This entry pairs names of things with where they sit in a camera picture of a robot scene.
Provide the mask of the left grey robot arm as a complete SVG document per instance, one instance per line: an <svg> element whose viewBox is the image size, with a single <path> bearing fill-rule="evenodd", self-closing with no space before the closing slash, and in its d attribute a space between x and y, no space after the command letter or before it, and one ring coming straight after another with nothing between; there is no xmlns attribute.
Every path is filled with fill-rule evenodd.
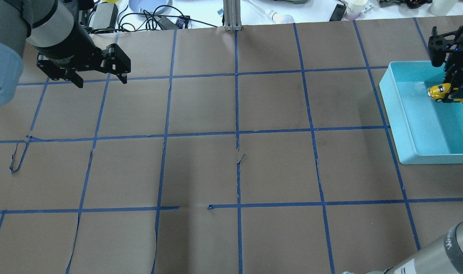
<svg viewBox="0 0 463 274"><path fill-rule="evenodd" d="M14 97L23 72L26 43L38 51L37 67L51 80L78 88L78 72L111 73L126 84L131 60L115 43L101 49L81 25L92 0L0 0L0 106Z"/></svg>

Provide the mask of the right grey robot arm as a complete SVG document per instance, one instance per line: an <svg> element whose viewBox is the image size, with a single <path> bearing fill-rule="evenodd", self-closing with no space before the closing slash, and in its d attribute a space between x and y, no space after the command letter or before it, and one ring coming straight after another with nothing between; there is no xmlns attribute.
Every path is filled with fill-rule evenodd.
<svg viewBox="0 0 463 274"><path fill-rule="evenodd" d="M433 27L430 61L393 61L380 81L402 164L463 164L463 26ZM383 274L463 274L463 222Z"/></svg>

